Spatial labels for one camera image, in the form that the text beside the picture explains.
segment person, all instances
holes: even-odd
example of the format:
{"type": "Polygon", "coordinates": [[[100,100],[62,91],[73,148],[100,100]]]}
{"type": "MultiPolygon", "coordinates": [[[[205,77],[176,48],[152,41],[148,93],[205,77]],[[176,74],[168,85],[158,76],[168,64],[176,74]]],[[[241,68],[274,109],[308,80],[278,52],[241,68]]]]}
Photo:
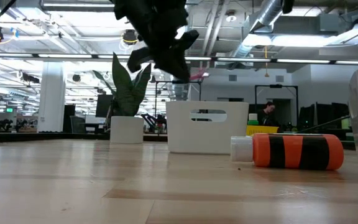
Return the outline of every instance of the person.
{"type": "Polygon", "coordinates": [[[267,102],[263,110],[258,111],[258,122],[262,126],[276,126],[277,122],[274,119],[273,112],[275,105],[272,102],[267,102]]]}

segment green leaf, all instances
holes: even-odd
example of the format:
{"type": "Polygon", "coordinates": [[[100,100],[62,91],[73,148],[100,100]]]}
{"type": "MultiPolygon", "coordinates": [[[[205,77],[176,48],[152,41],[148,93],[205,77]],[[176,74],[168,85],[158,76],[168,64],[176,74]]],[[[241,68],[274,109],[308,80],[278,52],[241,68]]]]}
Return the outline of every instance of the green leaf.
{"type": "Polygon", "coordinates": [[[103,78],[103,75],[100,74],[99,72],[95,71],[95,70],[93,70],[93,73],[94,73],[94,75],[96,76],[96,78],[102,80],[102,81],[106,84],[106,86],[110,89],[111,94],[112,94],[113,96],[115,96],[115,95],[116,95],[116,92],[113,90],[113,88],[111,88],[110,84],[103,78]]]}
{"type": "Polygon", "coordinates": [[[112,57],[112,79],[117,88],[117,102],[124,116],[135,116],[137,108],[132,96],[132,80],[128,71],[120,64],[116,54],[112,57]]]}
{"type": "Polygon", "coordinates": [[[146,94],[147,84],[152,73],[152,65],[149,64],[143,71],[139,72],[135,78],[134,88],[132,89],[132,95],[134,96],[135,103],[140,105],[143,102],[146,94]]]}

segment potted plant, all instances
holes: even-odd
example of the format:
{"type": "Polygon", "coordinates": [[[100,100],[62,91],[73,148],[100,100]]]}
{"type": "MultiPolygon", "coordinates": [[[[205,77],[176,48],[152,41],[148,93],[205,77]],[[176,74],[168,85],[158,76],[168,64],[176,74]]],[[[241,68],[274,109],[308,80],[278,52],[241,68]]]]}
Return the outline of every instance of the potted plant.
{"type": "Polygon", "coordinates": [[[93,71],[96,78],[102,80],[111,90],[113,100],[106,118],[110,127],[111,143],[142,143],[143,118],[134,117],[146,94],[147,84],[151,77],[151,64],[141,70],[135,79],[131,80],[129,72],[122,66],[116,54],[112,58],[112,80],[116,91],[103,78],[103,75],[93,71]]]}

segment orange bottle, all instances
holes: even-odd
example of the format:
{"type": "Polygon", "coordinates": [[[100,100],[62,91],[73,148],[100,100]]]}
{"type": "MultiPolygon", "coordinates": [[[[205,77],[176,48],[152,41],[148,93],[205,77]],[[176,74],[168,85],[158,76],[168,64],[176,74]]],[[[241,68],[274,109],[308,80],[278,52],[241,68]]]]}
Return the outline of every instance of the orange bottle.
{"type": "Polygon", "coordinates": [[[337,170],[344,160],[341,141],[331,134],[255,134],[232,137],[231,158],[257,167],[337,170]]]}

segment black stripe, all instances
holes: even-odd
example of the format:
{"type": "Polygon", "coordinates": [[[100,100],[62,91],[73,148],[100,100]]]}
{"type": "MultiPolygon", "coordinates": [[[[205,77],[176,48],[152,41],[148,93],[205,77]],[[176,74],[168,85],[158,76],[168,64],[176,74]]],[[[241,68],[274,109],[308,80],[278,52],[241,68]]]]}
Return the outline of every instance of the black stripe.
{"type": "Polygon", "coordinates": [[[285,150],[283,136],[269,134],[270,167],[285,168],[285,150]]]}
{"type": "Polygon", "coordinates": [[[324,136],[304,136],[300,169],[325,170],[329,162],[329,147],[324,136]]]}

